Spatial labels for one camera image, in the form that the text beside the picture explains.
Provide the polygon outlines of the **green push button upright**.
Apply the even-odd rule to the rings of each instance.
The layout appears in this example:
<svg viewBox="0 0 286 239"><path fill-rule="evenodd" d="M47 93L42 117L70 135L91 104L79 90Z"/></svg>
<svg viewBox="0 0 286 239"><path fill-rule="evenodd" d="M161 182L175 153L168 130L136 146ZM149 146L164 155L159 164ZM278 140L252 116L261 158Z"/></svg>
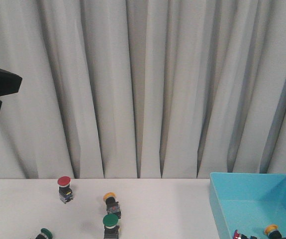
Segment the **green push button upright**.
<svg viewBox="0 0 286 239"><path fill-rule="evenodd" d="M118 216L115 214L107 214L104 216L104 239L119 239Z"/></svg>

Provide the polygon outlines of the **yellow push button lying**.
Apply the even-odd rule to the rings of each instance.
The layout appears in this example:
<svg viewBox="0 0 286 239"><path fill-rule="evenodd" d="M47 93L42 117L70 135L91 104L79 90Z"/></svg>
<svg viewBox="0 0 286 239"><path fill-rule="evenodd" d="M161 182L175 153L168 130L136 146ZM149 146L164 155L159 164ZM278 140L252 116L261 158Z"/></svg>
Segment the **yellow push button lying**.
<svg viewBox="0 0 286 239"><path fill-rule="evenodd" d="M114 192L108 192L103 196L103 201L106 204L107 214L114 214L119 219L121 218L121 209L119 202L116 200L116 195Z"/></svg>

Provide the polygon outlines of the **green push button lying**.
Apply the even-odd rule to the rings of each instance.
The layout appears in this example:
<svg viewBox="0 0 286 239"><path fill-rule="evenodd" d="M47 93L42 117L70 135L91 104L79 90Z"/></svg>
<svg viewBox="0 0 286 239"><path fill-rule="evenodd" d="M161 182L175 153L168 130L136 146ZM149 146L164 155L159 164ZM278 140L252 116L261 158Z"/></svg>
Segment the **green push button lying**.
<svg viewBox="0 0 286 239"><path fill-rule="evenodd" d="M53 235L47 228L42 228L35 239L52 239Z"/></svg>

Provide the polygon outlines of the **red push button switch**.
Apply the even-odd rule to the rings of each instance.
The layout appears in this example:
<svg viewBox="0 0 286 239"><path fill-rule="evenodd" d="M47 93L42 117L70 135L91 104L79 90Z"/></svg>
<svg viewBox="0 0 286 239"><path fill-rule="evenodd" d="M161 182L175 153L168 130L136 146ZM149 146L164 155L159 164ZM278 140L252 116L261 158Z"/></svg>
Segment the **red push button switch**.
<svg viewBox="0 0 286 239"><path fill-rule="evenodd" d="M246 236L242 233L240 233L238 230L235 230L234 235L233 235L233 239L257 239L257 237L255 236Z"/></svg>

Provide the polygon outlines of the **red push button upright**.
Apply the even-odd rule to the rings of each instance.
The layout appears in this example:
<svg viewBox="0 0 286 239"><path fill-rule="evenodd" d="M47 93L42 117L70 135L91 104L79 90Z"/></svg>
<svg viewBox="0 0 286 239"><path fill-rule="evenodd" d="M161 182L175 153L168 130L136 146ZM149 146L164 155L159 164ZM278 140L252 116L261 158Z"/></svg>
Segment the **red push button upright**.
<svg viewBox="0 0 286 239"><path fill-rule="evenodd" d="M57 183L59 185L59 196L60 200L66 204L67 202L73 200L73 191L70 188L71 178L69 176L62 176L58 179Z"/></svg>

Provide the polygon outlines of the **light blue plastic box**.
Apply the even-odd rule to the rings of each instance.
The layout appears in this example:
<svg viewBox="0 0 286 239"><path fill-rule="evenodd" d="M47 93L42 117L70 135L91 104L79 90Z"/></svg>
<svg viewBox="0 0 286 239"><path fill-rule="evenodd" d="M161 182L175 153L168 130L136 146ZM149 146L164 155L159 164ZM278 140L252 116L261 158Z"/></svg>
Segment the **light blue plastic box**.
<svg viewBox="0 0 286 239"><path fill-rule="evenodd" d="M235 230L266 239L271 224L286 237L286 174L212 172L209 200L221 239Z"/></svg>

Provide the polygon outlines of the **yellow push button switch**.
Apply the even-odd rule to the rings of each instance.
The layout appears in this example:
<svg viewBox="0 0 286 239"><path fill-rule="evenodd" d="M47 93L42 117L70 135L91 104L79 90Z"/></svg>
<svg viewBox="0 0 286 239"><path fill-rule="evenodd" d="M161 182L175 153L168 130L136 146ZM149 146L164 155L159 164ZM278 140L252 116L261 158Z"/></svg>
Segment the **yellow push button switch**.
<svg viewBox="0 0 286 239"><path fill-rule="evenodd" d="M285 237L282 236L282 234L279 231L278 225L271 224L268 225L264 229L264 234L269 238L269 239L286 239Z"/></svg>

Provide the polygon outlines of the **grey pleated curtain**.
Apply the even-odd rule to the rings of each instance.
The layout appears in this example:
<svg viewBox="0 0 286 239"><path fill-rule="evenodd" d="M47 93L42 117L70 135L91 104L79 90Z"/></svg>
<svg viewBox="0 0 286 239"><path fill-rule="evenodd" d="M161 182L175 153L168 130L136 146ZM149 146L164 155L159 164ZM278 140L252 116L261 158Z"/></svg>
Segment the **grey pleated curtain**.
<svg viewBox="0 0 286 239"><path fill-rule="evenodd" d="M0 178L286 174L286 0L0 0Z"/></svg>

